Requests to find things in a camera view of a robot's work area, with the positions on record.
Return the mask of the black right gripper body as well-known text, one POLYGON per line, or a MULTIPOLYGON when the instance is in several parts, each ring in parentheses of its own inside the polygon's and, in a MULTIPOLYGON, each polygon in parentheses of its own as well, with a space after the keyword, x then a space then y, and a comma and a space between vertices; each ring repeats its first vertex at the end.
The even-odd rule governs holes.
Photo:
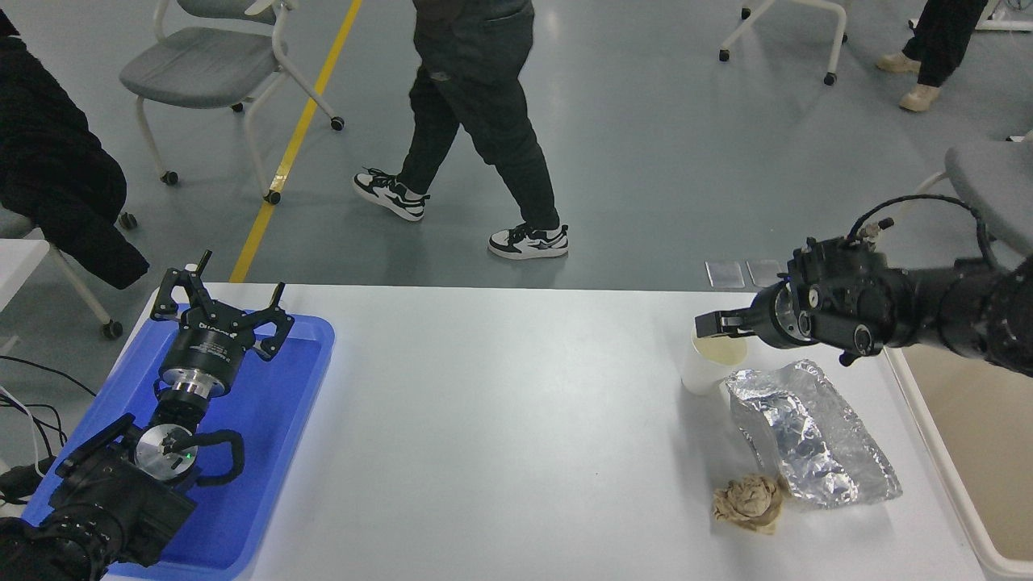
POLYGON ((799 347, 797 314, 793 309, 788 282, 779 281, 760 290, 754 298, 759 318, 754 334, 771 347, 799 347))

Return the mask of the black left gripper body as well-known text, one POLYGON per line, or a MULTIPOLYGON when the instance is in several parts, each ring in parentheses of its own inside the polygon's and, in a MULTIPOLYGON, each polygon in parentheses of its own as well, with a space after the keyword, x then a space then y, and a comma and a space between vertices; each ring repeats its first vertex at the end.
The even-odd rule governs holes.
POLYGON ((192 307, 178 320, 178 334, 160 365, 162 383, 173 386, 207 376, 211 386, 230 387, 255 335, 243 324, 221 324, 192 307))

